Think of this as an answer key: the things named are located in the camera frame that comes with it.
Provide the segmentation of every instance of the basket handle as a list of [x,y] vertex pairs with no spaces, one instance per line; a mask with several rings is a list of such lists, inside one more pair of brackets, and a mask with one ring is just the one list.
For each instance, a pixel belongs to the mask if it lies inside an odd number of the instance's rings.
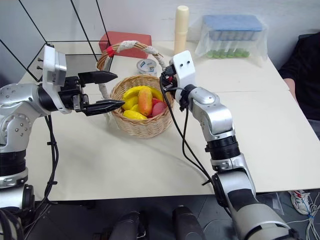
[[140,49],[141,51],[147,54],[152,54],[162,67],[162,70],[166,68],[164,57],[158,52],[157,49],[155,49],[153,46],[148,46],[136,40],[126,40],[109,46],[106,50],[102,52],[100,59],[96,63],[96,68],[102,71],[104,69],[106,59],[108,57],[113,57],[115,53],[119,53],[122,50],[132,48]]

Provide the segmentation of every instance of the black shirt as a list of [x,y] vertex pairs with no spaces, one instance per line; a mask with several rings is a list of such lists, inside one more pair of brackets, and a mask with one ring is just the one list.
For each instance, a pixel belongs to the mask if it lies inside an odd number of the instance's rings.
[[279,73],[294,80],[296,99],[306,118],[320,120],[320,32],[300,39]]

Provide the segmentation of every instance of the wicker basket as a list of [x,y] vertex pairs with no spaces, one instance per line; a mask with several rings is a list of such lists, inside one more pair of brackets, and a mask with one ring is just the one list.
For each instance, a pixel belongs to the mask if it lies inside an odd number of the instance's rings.
[[[151,75],[135,75],[125,78],[119,82],[111,92],[110,97],[114,100],[121,100],[126,90],[135,86],[150,86],[160,91],[159,78]],[[173,106],[174,99],[170,93],[166,93],[166,96]],[[128,134],[141,137],[152,138],[164,130],[166,130],[172,123],[172,118],[169,109],[152,118],[146,120],[134,120],[123,116],[123,109],[118,108],[112,111],[112,115],[120,129],[126,131]]]

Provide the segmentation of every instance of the table surface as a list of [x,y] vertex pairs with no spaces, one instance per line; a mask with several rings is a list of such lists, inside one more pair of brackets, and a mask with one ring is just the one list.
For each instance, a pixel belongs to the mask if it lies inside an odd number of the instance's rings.
[[[168,62],[172,42],[153,46]],[[188,43],[188,49],[195,45]],[[107,83],[109,90],[125,77],[134,75],[138,59],[115,56],[111,72],[118,79]],[[270,60],[261,67],[252,59],[195,58],[198,86],[215,91],[233,116],[241,152],[257,192],[320,188],[318,174],[320,141],[294,101]],[[68,56],[68,75],[94,71],[92,56]],[[29,82],[28,76],[21,82]],[[90,102],[101,95],[98,86],[88,84]],[[185,113],[174,114],[183,126]],[[176,195],[212,194],[205,177],[183,157],[182,140],[172,125],[148,139],[130,136],[104,115],[86,117],[83,113],[52,113],[53,129],[59,148],[59,164],[51,200],[92,200]],[[186,139],[210,174],[210,155],[204,151],[199,123],[190,116]],[[51,172],[49,131],[45,120],[33,124],[27,148],[28,184],[38,199],[43,196]],[[307,177],[297,177],[303,167]]]

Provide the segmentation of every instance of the gray floor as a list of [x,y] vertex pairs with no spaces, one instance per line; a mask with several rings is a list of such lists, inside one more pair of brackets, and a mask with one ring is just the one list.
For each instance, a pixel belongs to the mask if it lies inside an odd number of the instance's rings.
[[[278,195],[284,212],[280,216],[284,221],[307,218],[292,207],[287,192],[279,192]],[[112,227],[119,217],[133,210],[146,211],[150,240],[174,240],[172,211],[178,205],[189,207],[202,227],[212,221],[205,230],[208,240],[237,239],[231,219],[217,204],[216,198],[212,195],[197,195],[97,200],[93,209],[68,204],[53,205],[38,222],[29,240],[90,240],[93,233]],[[320,225],[317,224],[320,223],[319,216],[316,216],[315,223],[320,233]],[[308,222],[297,222],[290,226],[298,230],[302,239],[305,239],[307,224]]]

